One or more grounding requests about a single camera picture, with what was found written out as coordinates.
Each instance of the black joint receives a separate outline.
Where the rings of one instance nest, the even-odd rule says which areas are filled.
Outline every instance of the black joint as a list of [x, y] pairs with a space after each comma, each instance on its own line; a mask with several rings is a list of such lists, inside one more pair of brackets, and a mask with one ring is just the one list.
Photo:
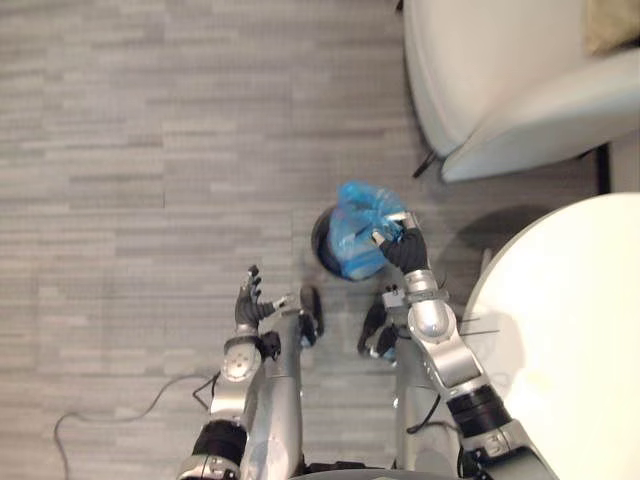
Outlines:
[[244, 428], [217, 420], [202, 427], [192, 455], [215, 455], [240, 465], [246, 443], [247, 432]]
[[261, 335], [258, 349], [263, 360], [267, 357], [271, 357], [273, 360], [277, 359], [282, 351], [278, 332], [267, 332]]
[[511, 421], [511, 416], [491, 385], [453, 398], [447, 406], [465, 438], [490, 432]]

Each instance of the black cable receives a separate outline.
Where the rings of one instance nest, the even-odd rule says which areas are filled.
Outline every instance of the black cable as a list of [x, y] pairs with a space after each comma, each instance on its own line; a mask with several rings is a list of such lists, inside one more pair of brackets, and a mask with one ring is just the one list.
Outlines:
[[458, 459], [456, 460], [456, 473], [458, 474], [458, 478], [464, 478], [464, 472], [462, 470], [462, 456], [464, 455], [464, 448], [460, 445], [460, 450], [458, 450]]
[[436, 397], [435, 402], [433, 402], [433, 405], [431, 405], [431, 409], [429, 410], [429, 413], [427, 413], [427, 416], [424, 417], [424, 420], [418, 423], [417, 425], [414, 425], [413, 427], [407, 428], [407, 433], [409, 435], [414, 435], [418, 433], [420, 430], [422, 430], [427, 425], [427, 423], [429, 423], [429, 420], [431, 420], [431, 417], [435, 413], [436, 408], [438, 408], [439, 403], [440, 403], [440, 395]]
[[[63, 466], [63, 470], [64, 470], [64, 480], [69, 480], [71, 478], [70, 475], [69, 475], [69, 459], [67, 458], [67, 452], [65, 451], [64, 445], [62, 444], [62, 439], [60, 438], [60, 426], [62, 425], [62, 422], [64, 420], [66, 420], [67, 418], [75, 418], [76, 420], [79, 420], [79, 421], [84, 422], [84, 423], [103, 423], [103, 424], [131, 423], [131, 422], [135, 422], [137, 420], [142, 420], [149, 413], [151, 413], [151, 411], [155, 408], [155, 406], [157, 405], [158, 401], [160, 400], [160, 397], [162, 397], [164, 392], [171, 385], [173, 385], [175, 383], [178, 383], [178, 382], [181, 382], [183, 380], [189, 380], [189, 379], [194, 379], [194, 378], [206, 379], [207, 377], [204, 377], [202, 375], [182, 375], [180, 377], [175, 377], [175, 378], [169, 380], [167, 383], [165, 383], [162, 386], [162, 388], [160, 388], [160, 391], [158, 391], [158, 394], [155, 396], [153, 401], [149, 404], [149, 406], [142, 413], [139, 413], [137, 415], [133, 415], [131, 417], [97, 419], [97, 418], [88, 417], [85, 414], [80, 413], [80, 412], [67, 412], [64, 415], [62, 415], [58, 419], [58, 421], [56, 421], [56, 424], [53, 427], [53, 441], [56, 444], [56, 448], [58, 449], [58, 452], [60, 453], [60, 458], [62, 459], [62, 466]], [[197, 393], [200, 392], [202, 389], [206, 388], [206, 386], [209, 385], [212, 382], [213, 382], [213, 379], [209, 379], [205, 385], [203, 385], [202, 387], [199, 387], [198, 389], [196, 389], [192, 394], [193, 397], [198, 402], [200, 402], [204, 406], [204, 408], [206, 410], [208, 410], [209, 408], [202, 401], [202, 399], [200, 399], [200, 397], [197, 396]]]
[[204, 400], [202, 400], [200, 398], [200, 396], [198, 395], [202, 390], [204, 390], [205, 388], [207, 388], [209, 385], [211, 385], [211, 397], [213, 398], [213, 387], [215, 386], [215, 382], [218, 379], [218, 377], [220, 376], [220, 371], [218, 371], [218, 373], [216, 373], [213, 377], [211, 377], [209, 380], [207, 380], [207, 383], [205, 383], [204, 385], [196, 388], [192, 393], [191, 396], [200, 404], [204, 407], [205, 410], [209, 410], [208, 405], [204, 402]]

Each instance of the white round table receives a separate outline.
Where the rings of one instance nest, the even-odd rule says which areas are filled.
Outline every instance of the white round table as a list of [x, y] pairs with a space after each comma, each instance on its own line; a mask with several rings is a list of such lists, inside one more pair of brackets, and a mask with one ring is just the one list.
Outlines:
[[640, 194], [521, 232], [480, 278], [461, 334], [561, 480], [640, 478]]

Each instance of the chair leg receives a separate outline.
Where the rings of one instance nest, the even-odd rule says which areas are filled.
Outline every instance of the chair leg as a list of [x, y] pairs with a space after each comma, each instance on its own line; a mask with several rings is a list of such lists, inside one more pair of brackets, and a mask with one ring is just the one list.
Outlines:
[[429, 168], [429, 165], [431, 165], [435, 159], [436, 159], [436, 156], [433, 154], [433, 152], [429, 152], [425, 157], [424, 161], [420, 164], [420, 166], [416, 169], [416, 171], [413, 172], [412, 177], [418, 178], [420, 175], [422, 175], [424, 171], [427, 168]]
[[611, 166], [609, 164], [609, 145], [596, 148], [596, 171], [598, 172], [598, 195], [611, 193]]

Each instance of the wire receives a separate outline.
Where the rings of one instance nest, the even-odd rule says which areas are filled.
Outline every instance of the wire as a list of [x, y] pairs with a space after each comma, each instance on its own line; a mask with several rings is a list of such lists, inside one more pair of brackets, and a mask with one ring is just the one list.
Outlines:
[[435, 402], [433, 402], [433, 405], [431, 405], [431, 409], [429, 410], [429, 413], [427, 413], [427, 416], [424, 417], [424, 420], [422, 422], [418, 423], [417, 425], [414, 425], [413, 427], [407, 428], [407, 433], [409, 435], [414, 435], [414, 434], [418, 433], [420, 430], [422, 430], [427, 425], [427, 423], [429, 423], [429, 420], [431, 420], [431, 417], [435, 413], [436, 408], [438, 408], [438, 404], [440, 403], [440, 398], [441, 397], [438, 394], [438, 396], [436, 397]]
[[[79, 420], [79, 421], [84, 422], [84, 423], [103, 423], [103, 424], [131, 423], [131, 422], [135, 422], [137, 420], [142, 420], [144, 417], [149, 415], [149, 413], [151, 413], [151, 411], [158, 404], [158, 401], [160, 400], [160, 398], [162, 397], [164, 392], [166, 392], [167, 389], [171, 385], [174, 385], [174, 384], [176, 384], [178, 382], [181, 382], [183, 380], [190, 380], [190, 379], [194, 379], [194, 378], [204, 380], [207, 377], [204, 377], [202, 375], [182, 375], [180, 377], [172, 378], [167, 383], [165, 383], [162, 386], [162, 388], [160, 388], [160, 390], [156, 394], [156, 396], [153, 399], [153, 401], [149, 404], [149, 406], [142, 413], [139, 413], [137, 415], [133, 415], [131, 417], [98, 419], [98, 418], [88, 417], [87, 415], [85, 415], [83, 413], [80, 413], [80, 412], [67, 412], [64, 415], [62, 415], [60, 418], [58, 418], [58, 421], [56, 421], [56, 424], [53, 427], [53, 441], [56, 444], [56, 448], [58, 449], [58, 452], [60, 453], [60, 458], [62, 459], [62, 466], [63, 466], [63, 470], [64, 470], [64, 480], [70, 480], [70, 478], [71, 478], [71, 476], [69, 474], [69, 459], [67, 458], [67, 452], [65, 451], [64, 445], [62, 443], [62, 439], [60, 438], [60, 427], [62, 425], [62, 422], [64, 422], [67, 418], [75, 418], [76, 420]], [[204, 406], [205, 410], [208, 410], [209, 408], [204, 403], [204, 401], [198, 396], [198, 393], [200, 391], [202, 391], [203, 389], [205, 389], [209, 384], [213, 383], [215, 378], [216, 377], [208, 379], [207, 383], [205, 383], [201, 387], [198, 387], [191, 394], [201, 405]]]
[[211, 385], [211, 397], [213, 397], [213, 387], [215, 386], [215, 382], [216, 380], [218, 380], [218, 377], [220, 376], [220, 371], [218, 371], [218, 373], [216, 373], [213, 377], [211, 377], [209, 380], [207, 380], [207, 383], [205, 383], [204, 385], [196, 388], [193, 392], [191, 392], [191, 396], [200, 404], [204, 407], [205, 410], [209, 410], [209, 407], [207, 406], [207, 404], [204, 402], [204, 400], [202, 400], [200, 398], [200, 396], [198, 395], [202, 390], [204, 390], [205, 388], [207, 388], [209, 385]]

